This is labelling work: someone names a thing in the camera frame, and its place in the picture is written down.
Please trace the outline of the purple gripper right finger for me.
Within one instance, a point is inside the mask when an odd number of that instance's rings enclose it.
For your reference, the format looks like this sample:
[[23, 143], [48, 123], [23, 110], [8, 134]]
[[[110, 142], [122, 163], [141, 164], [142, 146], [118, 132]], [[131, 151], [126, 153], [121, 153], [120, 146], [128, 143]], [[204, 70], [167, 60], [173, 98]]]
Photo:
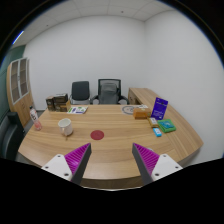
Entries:
[[182, 169], [168, 154], [158, 155], [153, 150], [134, 143], [132, 154], [137, 163], [144, 185]]

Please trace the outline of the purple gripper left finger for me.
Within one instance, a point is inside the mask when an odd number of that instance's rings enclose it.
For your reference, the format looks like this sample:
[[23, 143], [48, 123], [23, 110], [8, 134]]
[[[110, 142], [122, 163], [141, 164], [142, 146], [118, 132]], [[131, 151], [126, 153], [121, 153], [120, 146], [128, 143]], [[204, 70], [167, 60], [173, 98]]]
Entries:
[[90, 155], [91, 144], [87, 143], [66, 155], [57, 154], [42, 169], [79, 185]]

